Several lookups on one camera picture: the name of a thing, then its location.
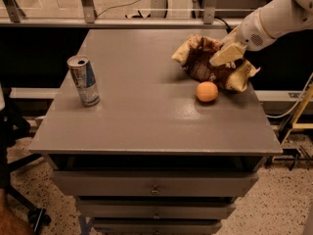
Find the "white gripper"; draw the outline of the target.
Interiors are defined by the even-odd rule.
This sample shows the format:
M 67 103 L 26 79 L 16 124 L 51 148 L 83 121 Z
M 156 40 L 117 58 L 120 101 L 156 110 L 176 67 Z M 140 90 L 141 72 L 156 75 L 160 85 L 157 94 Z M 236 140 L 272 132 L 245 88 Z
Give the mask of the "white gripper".
M 214 67 L 219 67 L 241 59 L 246 49 L 259 51 L 273 44 L 277 40 L 275 36 L 277 19 L 277 13 L 270 9 L 258 8 L 221 40 L 224 46 L 209 62 Z

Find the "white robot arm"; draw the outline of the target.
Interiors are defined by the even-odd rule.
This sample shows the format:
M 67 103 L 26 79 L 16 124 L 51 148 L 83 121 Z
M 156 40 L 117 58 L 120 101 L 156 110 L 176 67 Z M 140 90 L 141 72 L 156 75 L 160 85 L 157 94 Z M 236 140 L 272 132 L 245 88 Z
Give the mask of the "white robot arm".
M 258 8 L 222 39 L 222 47 L 209 60 L 215 66 L 235 62 L 245 51 L 259 51 L 278 38 L 311 29 L 313 0 L 272 0 Z

